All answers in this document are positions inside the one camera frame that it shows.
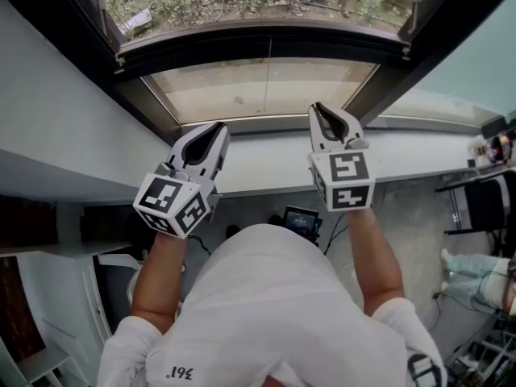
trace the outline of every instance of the screen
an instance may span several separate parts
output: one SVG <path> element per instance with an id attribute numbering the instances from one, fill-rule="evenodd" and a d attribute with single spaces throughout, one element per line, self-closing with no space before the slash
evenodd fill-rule
<path id="1" fill-rule="evenodd" d="M 314 230 L 317 217 L 308 214 L 289 212 L 285 217 L 285 228 L 297 234 L 307 235 Z"/>

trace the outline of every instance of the window frame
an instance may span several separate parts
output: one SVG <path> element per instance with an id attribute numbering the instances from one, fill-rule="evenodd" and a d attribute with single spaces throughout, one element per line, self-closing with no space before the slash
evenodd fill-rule
<path id="1" fill-rule="evenodd" d="M 89 79 L 173 144 L 181 127 L 188 130 L 191 124 L 178 122 L 172 103 L 150 73 L 212 61 L 268 57 L 269 51 L 271 57 L 367 61 L 378 65 L 376 72 L 342 105 L 367 126 L 459 47 L 503 0 L 422 0 L 417 27 L 410 30 L 410 16 L 397 35 L 339 23 L 253 19 L 171 31 L 151 37 L 146 45 L 127 42 L 109 15 L 105 35 L 97 0 L 9 1 Z M 55 18 L 49 21 L 48 12 L 57 13 L 59 22 Z M 245 133 L 254 132 L 252 118 L 241 118 L 245 123 L 226 120 L 232 121 L 229 126 L 235 134 L 243 133 L 239 127 L 247 128 Z M 304 115 L 295 119 L 280 115 L 257 117 L 254 126 L 257 132 L 307 130 L 307 122 Z M 442 123 L 433 127 L 439 125 L 437 130 L 442 130 Z M 451 125 L 457 131 L 458 124 Z M 412 119 L 407 126 L 414 129 L 417 125 Z M 472 130 L 471 125 L 466 126 L 466 131 Z"/>
<path id="2" fill-rule="evenodd" d="M 259 117 L 220 119 L 230 128 L 232 135 L 259 135 L 265 133 L 289 133 L 309 131 L 310 123 L 305 114 L 276 114 Z M 182 133 L 188 133 L 209 121 L 183 123 Z M 441 119 L 415 118 L 382 114 L 364 125 L 366 130 L 379 131 L 424 131 L 453 133 L 458 135 L 480 135 L 482 128 L 468 123 L 449 122 Z"/>

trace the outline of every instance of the white sleeve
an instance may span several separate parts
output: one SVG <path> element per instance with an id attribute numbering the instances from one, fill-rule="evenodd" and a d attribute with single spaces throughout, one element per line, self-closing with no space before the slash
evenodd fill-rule
<path id="1" fill-rule="evenodd" d="M 106 341 L 97 387 L 145 386 L 145 360 L 161 333 L 140 317 L 126 317 Z"/>
<path id="2" fill-rule="evenodd" d="M 442 385 L 446 385 L 446 370 L 439 350 L 416 314 L 414 304 L 405 298 L 394 298 L 381 305 L 372 318 L 395 330 L 405 340 L 410 358 L 413 354 L 428 356 L 441 368 Z"/>

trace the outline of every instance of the leg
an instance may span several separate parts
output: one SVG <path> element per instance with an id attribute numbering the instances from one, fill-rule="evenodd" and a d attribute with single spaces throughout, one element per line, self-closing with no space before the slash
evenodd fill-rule
<path id="1" fill-rule="evenodd" d="M 457 298 L 460 302 L 466 301 L 466 305 L 471 304 L 471 298 L 478 291 L 481 280 L 467 280 L 461 282 L 443 282 L 441 284 L 441 293 L 448 297 Z"/>
<path id="2" fill-rule="evenodd" d="M 445 268 L 453 273 L 467 275 L 469 277 L 483 277 L 493 271 L 499 258 L 487 255 L 455 255 L 446 256 Z"/>
<path id="3" fill-rule="evenodd" d="M 485 306 L 476 301 L 480 284 L 480 278 L 462 282 L 443 282 L 443 284 L 441 284 L 441 293 L 454 298 L 458 303 L 462 304 L 466 308 L 471 308 L 486 314 L 492 314 L 495 311 L 494 308 Z"/>
<path id="4" fill-rule="evenodd" d="M 268 223 L 271 225 L 276 225 L 277 227 L 281 227 L 283 223 L 283 218 L 280 215 L 273 215 L 268 219 Z"/>

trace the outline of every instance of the white t-shirt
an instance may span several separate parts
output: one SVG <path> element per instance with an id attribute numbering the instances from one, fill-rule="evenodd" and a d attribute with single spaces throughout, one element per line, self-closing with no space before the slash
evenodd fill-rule
<path id="1" fill-rule="evenodd" d="M 407 369 L 417 354 L 416 384 Z M 141 318 L 120 323 L 98 387 L 260 387 L 267 375 L 285 387 L 446 385 L 411 302 L 367 317 L 312 243 L 255 225 L 214 252 L 165 335 Z"/>

